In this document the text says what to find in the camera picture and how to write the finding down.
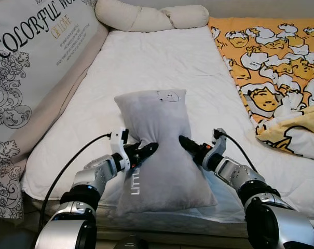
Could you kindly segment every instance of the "white bolster pillow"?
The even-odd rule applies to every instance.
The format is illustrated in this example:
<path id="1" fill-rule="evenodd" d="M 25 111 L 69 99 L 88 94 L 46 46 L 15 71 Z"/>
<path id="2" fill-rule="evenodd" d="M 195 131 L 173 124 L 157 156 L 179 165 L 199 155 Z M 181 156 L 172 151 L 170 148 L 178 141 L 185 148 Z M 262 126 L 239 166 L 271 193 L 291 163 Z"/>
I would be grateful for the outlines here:
<path id="1" fill-rule="evenodd" d="M 203 27 L 208 24 L 209 12 L 201 5 L 175 6 L 161 9 L 174 28 L 190 29 L 193 27 Z"/>
<path id="2" fill-rule="evenodd" d="M 208 10 L 201 5 L 168 7 L 159 11 L 118 0 L 98 0 L 95 15 L 100 22 L 115 29 L 138 32 L 202 27 L 209 20 Z"/>

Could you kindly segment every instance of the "white bedsheet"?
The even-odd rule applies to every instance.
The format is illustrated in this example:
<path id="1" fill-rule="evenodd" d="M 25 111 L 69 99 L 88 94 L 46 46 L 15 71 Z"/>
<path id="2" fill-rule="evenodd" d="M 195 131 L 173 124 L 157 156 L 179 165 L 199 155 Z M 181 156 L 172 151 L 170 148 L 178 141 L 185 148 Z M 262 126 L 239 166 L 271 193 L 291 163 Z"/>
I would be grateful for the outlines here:
<path id="1" fill-rule="evenodd" d="M 113 31 L 91 65 L 63 115 L 31 153 L 22 179 L 23 190 L 42 200 L 68 160 L 88 141 L 123 126 L 116 95 L 153 89 L 187 90 L 192 138 L 210 142 L 213 128 L 223 128 L 248 153 L 268 184 L 314 225 L 314 160 L 273 150 L 254 135 L 243 103 L 208 27 L 151 33 Z M 58 182 L 51 199 L 68 191 L 78 170 L 110 153 L 107 139 L 82 153 Z M 227 141 L 226 156 L 247 163 Z M 243 222 L 235 192 L 206 173 L 219 205 L 177 212 L 222 223 Z M 115 206 L 124 175 L 107 183 L 102 205 Z"/>

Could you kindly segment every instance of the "yellow cartoon blanket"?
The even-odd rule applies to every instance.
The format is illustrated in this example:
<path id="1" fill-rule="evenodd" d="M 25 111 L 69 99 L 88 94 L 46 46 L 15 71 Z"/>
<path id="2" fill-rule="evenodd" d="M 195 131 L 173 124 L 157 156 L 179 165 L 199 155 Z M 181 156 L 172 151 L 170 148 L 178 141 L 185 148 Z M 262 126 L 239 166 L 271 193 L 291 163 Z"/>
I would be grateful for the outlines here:
<path id="1" fill-rule="evenodd" d="M 314 19 L 209 19 L 258 139 L 314 159 Z"/>

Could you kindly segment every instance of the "gray pillow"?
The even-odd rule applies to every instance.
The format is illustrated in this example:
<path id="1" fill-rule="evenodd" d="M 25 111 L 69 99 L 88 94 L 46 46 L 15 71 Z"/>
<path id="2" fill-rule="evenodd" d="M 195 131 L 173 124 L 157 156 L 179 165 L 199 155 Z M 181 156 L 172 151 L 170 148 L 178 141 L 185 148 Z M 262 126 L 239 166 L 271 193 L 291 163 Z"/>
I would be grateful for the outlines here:
<path id="1" fill-rule="evenodd" d="M 128 93 L 115 97 L 130 135 L 157 151 L 127 173 L 117 214 L 176 211 L 216 205 L 206 179 L 179 143 L 190 137 L 186 90 Z"/>

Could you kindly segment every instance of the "decorative pillow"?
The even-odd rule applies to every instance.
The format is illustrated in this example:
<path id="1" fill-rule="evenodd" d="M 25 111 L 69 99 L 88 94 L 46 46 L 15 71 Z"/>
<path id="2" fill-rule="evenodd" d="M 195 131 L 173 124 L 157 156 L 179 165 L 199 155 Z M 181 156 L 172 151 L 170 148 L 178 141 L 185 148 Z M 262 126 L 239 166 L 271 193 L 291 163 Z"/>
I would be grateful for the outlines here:
<path id="1" fill-rule="evenodd" d="M 176 6 L 159 11 L 118 0 L 98 0 L 95 15 L 99 21 L 115 29 L 138 32 L 203 27 L 209 21 L 209 12 L 201 5 Z"/>
<path id="2" fill-rule="evenodd" d="M 126 175 L 117 213 L 176 211 L 216 205 L 201 170 L 179 143 L 190 137 L 186 90 L 128 93 L 115 97 L 130 135 L 157 151 Z"/>

